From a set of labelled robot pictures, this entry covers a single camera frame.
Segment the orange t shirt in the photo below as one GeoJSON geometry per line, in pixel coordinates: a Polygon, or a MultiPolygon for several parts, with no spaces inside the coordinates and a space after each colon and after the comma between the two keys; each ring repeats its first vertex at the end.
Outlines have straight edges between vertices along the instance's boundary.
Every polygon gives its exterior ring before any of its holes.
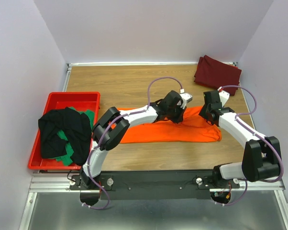
{"type": "Polygon", "coordinates": [[[201,109],[201,106],[188,107],[184,112],[183,121],[178,124],[167,120],[131,127],[121,143],[221,141],[221,131],[199,115],[201,109]]]}

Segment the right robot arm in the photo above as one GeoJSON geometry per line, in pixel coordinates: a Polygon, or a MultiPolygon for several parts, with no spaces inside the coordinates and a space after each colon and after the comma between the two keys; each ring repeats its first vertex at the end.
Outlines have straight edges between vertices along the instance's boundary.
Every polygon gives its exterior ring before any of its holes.
{"type": "Polygon", "coordinates": [[[215,180],[243,179],[249,182],[274,183],[282,179],[284,166],[279,140],[267,137],[240,119],[225,104],[229,93],[222,88],[204,92],[204,106],[199,115],[207,123],[226,130],[244,148],[243,160],[213,168],[215,180]]]}

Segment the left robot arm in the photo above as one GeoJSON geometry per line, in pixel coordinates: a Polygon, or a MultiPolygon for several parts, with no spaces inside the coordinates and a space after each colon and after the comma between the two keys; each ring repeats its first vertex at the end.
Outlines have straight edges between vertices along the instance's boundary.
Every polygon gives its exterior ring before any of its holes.
{"type": "Polygon", "coordinates": [[[131,127],[169,120],[173,123],[183,121],[187,104],[192,95],[170,91],[165,98],[148,105],[132,109],[118,110],[111,107],[93,126],[92,145],[88,158],[80,170],[81,183],[86,188],[94,186],[92,181],[101,173],[103,162],[110,150],[115,148],[131,127]]]}

